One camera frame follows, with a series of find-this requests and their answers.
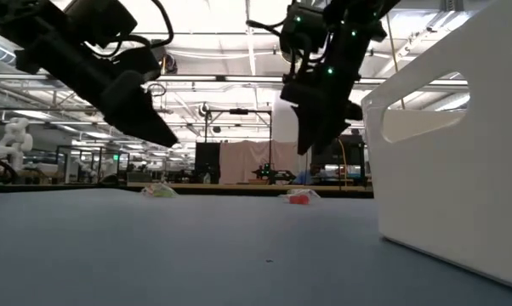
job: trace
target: person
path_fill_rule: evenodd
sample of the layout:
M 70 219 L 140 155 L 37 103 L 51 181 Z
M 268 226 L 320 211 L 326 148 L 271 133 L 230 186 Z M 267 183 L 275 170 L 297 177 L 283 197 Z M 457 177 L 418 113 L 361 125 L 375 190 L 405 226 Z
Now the person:
M 310 165 L 308 170 L 301 171 L 296 179 L 292 181 L 292 184 L 313 184 L 313 177 L 315 176 L 323 176 L 324 173 L 321 172 L 321 167 L 319 165 Z

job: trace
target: blue object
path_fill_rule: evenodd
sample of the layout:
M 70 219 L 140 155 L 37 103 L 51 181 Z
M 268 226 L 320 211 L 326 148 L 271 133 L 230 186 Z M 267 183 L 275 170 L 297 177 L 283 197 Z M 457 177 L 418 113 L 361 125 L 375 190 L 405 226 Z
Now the blue object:
M 310 170 L 300 172 L 292 184 L 313 184 L 313 178 L 310 175 Z

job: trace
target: cable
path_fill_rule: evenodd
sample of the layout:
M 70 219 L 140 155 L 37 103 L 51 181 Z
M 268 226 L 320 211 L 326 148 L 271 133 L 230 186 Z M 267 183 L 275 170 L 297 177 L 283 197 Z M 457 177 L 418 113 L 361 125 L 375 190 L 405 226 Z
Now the cable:
M 392 48 L 392 59 L 394 60 L 395 72 L 397 73 L 398 72 L 398 60 L 395 57 L 394 38 L 392 37 L 392 27 L 390 26 L 390 17 L 388 14 L 386 15 L 386 23 L 388 24 L 388 27 L 389 27 L 390 47 Z M 401 108 L 403 110 L 406 109 L 406 103 L 403 98 L 401 98 Z
M 153 88 L 160 88 L 162 89 L 161 92 L 158 92 L 158 93 L 153 93 L 152 92 L 152 89 Z M 152 97 L 162 97 L 165 95 L 165 93 L 167 92 L 167 89 L 165 88 L 165 86 L 163 86 L 162 84 L 160 84 L 159 82 L 155 82 L 155 83 L 152 83 L 148 86 L 148 88 L 146 88 L 146 90 L 150 91 L 151 92 L 151 95 Z
M 331 41 L 332 41 L 332 36 L 328 34 L 327 38 L 326 38 L 326 46 L 324 47 L 324 52 L 322 53 L 322 55 L 316 59 L 310 59 L 309 62 L 310 63 L 320 63 L 322 60 L 324 60 L 324 58 L 327 55 L 327 51 L 328 51 L 327 46 L 330 44 Z
M 159 0 L 151 0 L 157 8 L 160 10 L 160 13 L 162 14 L 163 20 L 165 21 L 165 25 L 168 28 L 168 39 L 160 42 L 156 42 L 151 44 L 150 41 L 142 36 L 139 35 L 127 35 L 123 37 L 116 37 L 111 43 L 118 43 L 114 51 L 110 54 L 100 54 L 96 52 L 95 50 L 92 50 L 92 53 L 102 57 L 102 58 L 111 58 L 114 57 L 120 52 L 120 48 L 122 47 L 122 43 L 124 42 L 136 42 L 136 43 L 142 43 L 145 46 L 148 46 L 150 48 L 159 48 L 163 46 L 169 45 L 174 38 L 174 30 L 173 25 L 171 24 L 171 20 L 169 19 L 168 13 L 163 7 L 162 3 L 160 3 Z
M 4 179 L 2 181 L 3 184 L 11 184 L 18 179 L 18 173 L 8 163 L 0 160 L 0 166 L 10 173 L 10 178 Z
M 160 13 L 162 13 L 163 20 L 165 21 L 165 25 L 168 28 L 168 39 L 157 42 L 151 45 L 151 48 L 158 48 L 169 45 L 174 38 L 174 31 L 173 31 L 173 25 L 171 25 L 171 20 L 169 19 L 168 12 L 163 7 L 162 3 L 160 3 L 159 0 L 151 0 L 157 8 L 160 10 Z
M 341 146 L 341 150 L 343 151 L 343 163 L 344 163 L 344 187 L 347 187 L 347 158 L 345 157 L 344 153 L 344 146 L 343 142 L 337 138 L 339 145 Z
M 278 37 L 281 36 L 281 33 L 275 30 L 276 26 L 274 27 L 272 25 L 264 25 L 263 23 L 254 20 L 247 20 L 246 25 L 257 29 L 264 29 L 271 34 L 277 35 Z
M 304 41 L 304 52 L 301 59 L 301 65 L 299 66 L 299 71 L 305 72 L 307 71 L 307 65 L 310 61 L 310 38 L 306 35 L 297 35 L 297 37 Z

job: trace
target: ceiling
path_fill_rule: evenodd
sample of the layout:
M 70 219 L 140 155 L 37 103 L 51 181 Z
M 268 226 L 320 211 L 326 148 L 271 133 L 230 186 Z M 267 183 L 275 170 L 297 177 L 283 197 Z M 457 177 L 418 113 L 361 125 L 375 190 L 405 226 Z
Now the ceiling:
M 167 37 L 162 17 L 150 0 L 121 0 L 121 2 L 139 22 L 135 29 L 136 33 L 149 39 Z M 320 6 L 326 5 L 326 1 L 321 0 L 309 0 L 309 2 Z M 465 11 L 442 12 L 441 9 L 446 2 L 449 1 L 402 1 L 390 12 L 391 31 L 389 31 L 387 20 L 383 19 L 384 29 L 389 33 L 389 37 L 381 43 L 372 42 L 360 70 L 362 77 L 390 77 L 395 73 L 393 55 L 397 58 L 397 69 L 401 69 L 488 3 L 486 0 L 464 0 L 463 2 L 455 0 L 457 5 L 464 3 Z M 53 3 L 64 8 L 69 1 L 59 0 Z M 265 24 L 276 23 L 285 17 L 290 0 L 162 0 L 162 3 L 168 11 L 175 31 L 174 40 L 168 45 L 168 52 L 177 61 L 179 75 L 280 77 L 288 70 L 288 64 L 284 59 L 273 52 L 278 48 L 278 37 L 261 30 L 249 30 L 245 21 L 248 17 Z M 427 31 L 429 26 L 433 27 L 433 31 Z M 123 45 L 125 48 L 133 46 L 133 44 Z M 1 73 L 20 73 L 12 66 L 11 57 L 15 49 L 16 46 L 0 37 Z M 450 74 L 443 78 L 457 80 L 462 76 Z M 190 143 L 202 140 L 203 118 L 199 116 L 198 110 L 203 103 L 216 110 L 247 108 L 266 111 L 271 109 L 277 92 L 281 89 L 280 84 L 249 82 L 236 84 L 163 82 L 162 85 L 168 88 L 168 92 L 161 97 L 155 97 L 154 106 L 157 109 L 173 112 L 172 114 L 162 113 L 162 116 L 166 122 L 175 125 L 175 132 L 185 144 L 178 150 L 186 150 L 188 146 L 193 146 Z M 368 90 L 354 90 L 350 98 L 355 103 L 359 103 L 368 93 Z M 435 111 L 436 108 L 432 109 L 432 105 L 440 103 L 443 99 L 450 99 L 454 95 L 455 93 L 421 90 L 410 94 L 403 102 L 408 109 Z M 41 109 L 53 107 L 72 110 L 91 105 L 57 82 L 0 80 L 0 106 Z M 401 103 L 392 107 L 399 108 Z M 33 119 L 49 122 L 103 122 L 100 114 L 92 111 L 89 113 L 46 112 L 45 116 L 40 118 L 34 116 Z M 186 123 L 193 123 L 193 126 L 187 128 Z M 238 123 L 248 126 L 228 127 Z M 216 119 L 215 124 L 223 128 L 220 134 L 209 133 L 209 136 L 213 137 L 212 141 L 219 141 L 219 137 L 232 141 L 264 140 L 269 137 L 267 115 L 234 116 L 225 113 Z M 136 141 L 104 124 L 61 126 L 65 127 L 66 133 L 72 133 L 82 139 L 103 141 L 104 138 L 92 137 L 88 134 L 98 132 L 109 135 L 110 139 Z

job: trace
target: white humanoid robot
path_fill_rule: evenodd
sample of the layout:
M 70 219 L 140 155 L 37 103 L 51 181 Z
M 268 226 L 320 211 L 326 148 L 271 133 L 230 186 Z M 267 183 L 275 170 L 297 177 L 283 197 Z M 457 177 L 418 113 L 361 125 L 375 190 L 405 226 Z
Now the white humanoid robot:
M 75 163 L 80 167 L 80 170 L 84 171 L 89 175 L 90 178 L 94 178 L 97 176 L 97 173 L 86 163 L 80 160 L 80 158 L 75 159 Z
M 24 167 L 24 152 L 33 149 L 33 137 L 26 132 L 29 121 L 25 118 L 12 118 L 4 128 L 0 141 L 0 159 L 10 156 L 10 166 L 19 171 Z
M 112 158 L 103 160 L 101 162 L 101 176 L 105 177 L 107 175 L 111 175 L 114 173 L 114 167 L 111 167 L 114 164 L 114 160 Z

